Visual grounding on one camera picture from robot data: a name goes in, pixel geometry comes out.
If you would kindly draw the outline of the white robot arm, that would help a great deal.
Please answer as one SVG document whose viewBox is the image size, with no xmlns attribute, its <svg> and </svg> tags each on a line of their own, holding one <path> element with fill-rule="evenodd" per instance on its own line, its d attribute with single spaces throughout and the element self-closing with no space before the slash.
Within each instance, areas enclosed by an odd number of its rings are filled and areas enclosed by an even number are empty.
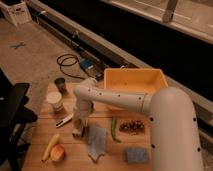
<svg viewBox="0 0 213 171">
<path fill-rule="evenodd" d="M 124 92 L 98 88 L 97 81 L 88 78 L 73 93 L 74 121 L 87 118 L 94 101 L 147 115 L 153 171 L 204 171 L 195 108 L 183 90 L 166 87 L 153 94 Z"/>
</svg>

